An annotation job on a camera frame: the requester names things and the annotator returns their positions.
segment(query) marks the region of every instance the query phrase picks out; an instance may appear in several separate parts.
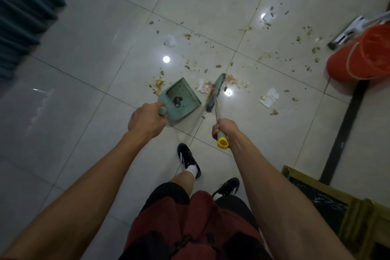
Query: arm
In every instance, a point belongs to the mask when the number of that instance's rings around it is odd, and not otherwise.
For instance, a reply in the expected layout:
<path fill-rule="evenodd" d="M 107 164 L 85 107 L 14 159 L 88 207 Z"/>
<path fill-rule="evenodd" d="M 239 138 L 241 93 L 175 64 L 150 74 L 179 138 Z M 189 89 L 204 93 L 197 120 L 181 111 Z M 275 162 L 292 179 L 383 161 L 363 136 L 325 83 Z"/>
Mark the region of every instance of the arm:
<path fill-rule="evenodd" d="M 213 127 L 227 136 L 253 215 L 275 259 L 353 260 L 313 204 L 227 119 Z"/>
<path fill-rule="evenodd" d="M 161 133 L 163 103 L 144 104 L 120 142 L 40 213 L 4 257 L 79 259 L 98 232 L 130 165 L 150 139 Z"/>

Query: black sneaker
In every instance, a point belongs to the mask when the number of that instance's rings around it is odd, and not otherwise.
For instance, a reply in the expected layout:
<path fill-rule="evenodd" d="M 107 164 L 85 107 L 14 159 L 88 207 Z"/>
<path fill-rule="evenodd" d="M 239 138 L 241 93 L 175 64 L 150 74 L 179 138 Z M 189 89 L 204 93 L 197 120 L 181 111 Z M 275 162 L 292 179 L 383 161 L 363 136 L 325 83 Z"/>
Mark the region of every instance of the black sneaker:
<path fill-rule="evenodd" d="M 198 169 L 198 174 L 196 175 L 195 179 L 199 178 L 202 172 L 200 171 L 200 167 L 196 163 L 195 159 L 192 156 L 191 150 L 188 148 L 187 145 L 184 143 L 180 143 L 178 145 L 178 156 L 180 158 L 180 161 L 182 164 L 184 164 L 184 167 L 187 169 L 188 166 L 195 165 Z"/>
<path fill-rule="evenodd" d="M 217 193 L 222 196 L 234 195 L 236 194 L 238 187 L 240 187 L 240 180 L 238 178 L 230 178 L 223 185 L 212 194 L 212 197 Z"/>

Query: teal curtain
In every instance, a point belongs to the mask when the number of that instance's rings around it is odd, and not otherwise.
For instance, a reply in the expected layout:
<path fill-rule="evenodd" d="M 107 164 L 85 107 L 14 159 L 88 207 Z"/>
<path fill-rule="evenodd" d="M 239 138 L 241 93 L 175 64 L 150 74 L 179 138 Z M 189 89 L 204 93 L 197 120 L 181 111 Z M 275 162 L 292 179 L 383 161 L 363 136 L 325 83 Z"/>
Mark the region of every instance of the teal curtain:
<path fill-rule="evenodd" d="M 0 80 L 11 80 L 22 55 L 38 45 L 37 34 L 55 20 L 65 0 L 0 0 Z"/>

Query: person's right arm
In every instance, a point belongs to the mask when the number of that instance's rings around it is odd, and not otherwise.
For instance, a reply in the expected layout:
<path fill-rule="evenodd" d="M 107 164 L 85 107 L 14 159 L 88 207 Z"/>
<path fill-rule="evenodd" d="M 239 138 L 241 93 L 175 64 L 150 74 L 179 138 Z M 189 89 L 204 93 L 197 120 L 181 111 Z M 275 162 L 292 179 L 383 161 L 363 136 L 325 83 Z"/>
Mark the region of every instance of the person's right arm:
<path fill-rule="evenodd" d="M 212 128 L 225 133 L 260 230 L 277 260 L 354 258 L 314 205 L 261 154 L 237 125 L 220 119 Z"/>

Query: black bar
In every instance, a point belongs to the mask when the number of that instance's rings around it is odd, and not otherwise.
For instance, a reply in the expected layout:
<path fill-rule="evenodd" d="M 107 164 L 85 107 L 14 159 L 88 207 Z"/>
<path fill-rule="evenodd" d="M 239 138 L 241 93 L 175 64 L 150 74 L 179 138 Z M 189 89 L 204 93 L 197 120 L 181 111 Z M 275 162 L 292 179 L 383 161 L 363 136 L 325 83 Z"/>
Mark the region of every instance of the black bar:
<path fill-rule="evenodd" d="M 319 179 L 319 182 L 325 185 L 329 185 L 330 181 L 332 181 L 369 83 L 369 80 L 359 80 L 356 85 L 351 102 L 349 103 L 347 112 L 345 113 L 340 126 L 339 133 L 337 134 L 332 150 L 329 153 L 328 160 L 326 161 L 325 168 L 321 174 L 321 178 Z"/>

